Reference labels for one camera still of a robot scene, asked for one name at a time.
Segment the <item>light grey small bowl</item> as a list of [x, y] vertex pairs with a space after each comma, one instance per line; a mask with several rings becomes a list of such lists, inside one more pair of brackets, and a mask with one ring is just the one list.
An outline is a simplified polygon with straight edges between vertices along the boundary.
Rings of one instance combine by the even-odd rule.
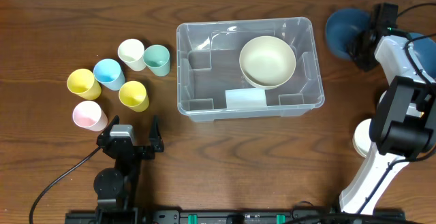
[[[377, 105], [379, 105], [379, 104], [382, 102], [382, 99], [384, 98], [384, 95], [385, 95], [385, 94], [386, 94], [386, 91], [384, 91], [384, 92], [381, 94], [381, 96], [380, 96], [380, 98], [379, 98], [379, 102], [378, 102]], [[415, 117], [420, 118], [420, 117], [423, 116], [423, 114], [424, 114], [423, 112], [420, 112], [420, 111], [418, 111], [418, 110], [416, 109], [416, 105], [415, 105], [414, 103], [409, 104], [409, 107], [408, 107], [408, 109], [407, 109], [406, 115], [408, 115], [408, 116], [415, 116]]]

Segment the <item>beige large bowl bottom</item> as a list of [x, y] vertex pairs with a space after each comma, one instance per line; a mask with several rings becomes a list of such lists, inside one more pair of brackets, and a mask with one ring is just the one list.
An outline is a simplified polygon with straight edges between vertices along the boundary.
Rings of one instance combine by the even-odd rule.
[[285, 84], [290, 76], [286, 74], [269, 73], [269, 72], [257, 72], [254, 75], [243, 72], [244, 79], [255, 88], [271, 90], [278, 88]]

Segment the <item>beige large bowl top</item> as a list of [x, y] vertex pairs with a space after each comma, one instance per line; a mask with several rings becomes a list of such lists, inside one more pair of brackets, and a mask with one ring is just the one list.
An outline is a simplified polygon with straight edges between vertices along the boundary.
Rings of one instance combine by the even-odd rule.
[[264, 71], [291, 78], [296, 70], [296, 56], [285, 41], [265, 35], [253, 38], [243, 46], [239, 65], [242, 73], [254, 75]]

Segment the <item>beige large bowl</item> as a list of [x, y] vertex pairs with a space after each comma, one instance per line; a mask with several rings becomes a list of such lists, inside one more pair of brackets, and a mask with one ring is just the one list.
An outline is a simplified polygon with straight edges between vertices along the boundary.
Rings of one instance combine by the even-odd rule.
[[285, 41], [265, 35], [253, 38], [243, 46], [239, 65], [242, 73], [254, 75], [264, 71], [291, 78], [296, 70], [296, 56]]
[[244, 79], [255, 88], [271, 90], [278, 88], [285, 84], [290, 76], [286, 74], [269, 73], [269, 72], [257, 72], [254, 75], [243, 72]]

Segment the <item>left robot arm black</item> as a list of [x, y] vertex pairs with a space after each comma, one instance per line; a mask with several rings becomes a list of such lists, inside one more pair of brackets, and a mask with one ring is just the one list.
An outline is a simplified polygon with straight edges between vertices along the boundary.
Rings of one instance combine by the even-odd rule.
[[127, 212], [133, 209], [141, 163], [153, 160], [164, 151], [158, 118], [153, 117], [149, 132], [149, 145], [136, 144], [131, 125], [121, 125], [115, 116], [98, 135], [96, 144], [103, 153], [115, 160], [114, 167], [102, 170], [93, 183], [100, 212]]

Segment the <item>dark blue bowl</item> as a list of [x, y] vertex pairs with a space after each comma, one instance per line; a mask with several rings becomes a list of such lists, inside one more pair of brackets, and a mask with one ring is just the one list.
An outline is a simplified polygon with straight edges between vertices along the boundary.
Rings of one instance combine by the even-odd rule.
[[410, 64], [410, 75], [416, 82], [424, 83], [417, 74], [414, 65], [425, 72], [425, 77], [430, 82], [435, 82], [435, 42], [430, 38], [417, 39], [409, 44], [406, 60]]
[[333, 13], [325, 26], [325, 39], [330, 52], [340, 59], [351, 60], [347, 51], [358, 34], [369, 28], [370, 14], [356, 8], [345, 8]]

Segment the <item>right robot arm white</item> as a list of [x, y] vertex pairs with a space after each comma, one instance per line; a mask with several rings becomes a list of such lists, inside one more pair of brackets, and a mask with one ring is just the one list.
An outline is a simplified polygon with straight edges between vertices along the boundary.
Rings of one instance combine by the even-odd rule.
[[398, 8], [374, 5], [364, 30], [345, 46], [359, 69], [381, 65], [389, 87], [369, 125], [364, 163], [340, 194], [341, 212], [371, 215], [396, 174], [435, 154], [435, 81], [414, 52], [416, 39], [397, 27]]

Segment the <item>white small bowl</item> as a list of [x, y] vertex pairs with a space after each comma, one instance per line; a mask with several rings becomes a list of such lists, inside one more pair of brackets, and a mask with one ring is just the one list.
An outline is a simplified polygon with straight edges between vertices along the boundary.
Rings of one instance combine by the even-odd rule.
[[371, 147], [371, 139], [369, 137], [369, 128], [371, 119], [368, 118], [359, 123], [354, 131], [352, 142], [356, 152], [366, 158]]

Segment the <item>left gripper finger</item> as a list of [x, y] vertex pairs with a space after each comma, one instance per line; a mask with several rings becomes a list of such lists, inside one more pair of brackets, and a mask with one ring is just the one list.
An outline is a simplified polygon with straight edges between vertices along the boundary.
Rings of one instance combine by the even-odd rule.
[[98, 135], [99, 139], [108, 138], [110, 136], [110, 131], [112, 130], [114, 125], [119, 124], [119, 116], [115, 115], [114, 118], [108, 123], [106, 128]]
[[158, 117], [155, 115], [153, 117], [153, 122], [151, 125], [151, 129], [149, 132], [149, 142], [151, 143], [151, 146], [163, 146], [164, 142], [161, 137], [160, 131], [159, 131], [159, 125], [158, 125]]

